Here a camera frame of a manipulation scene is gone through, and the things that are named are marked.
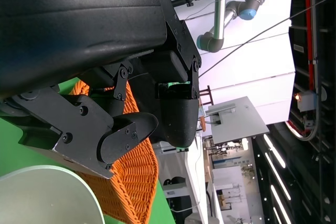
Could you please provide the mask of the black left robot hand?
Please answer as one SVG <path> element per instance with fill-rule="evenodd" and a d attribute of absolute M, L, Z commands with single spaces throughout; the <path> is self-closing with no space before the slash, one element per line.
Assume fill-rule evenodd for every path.
<path fill-rule="evenodd" d="M 201 64 L 171 0 L 1 0 L 1 118 L 76 171 L 111 178 L 159 124 L 189 147 Z"/>

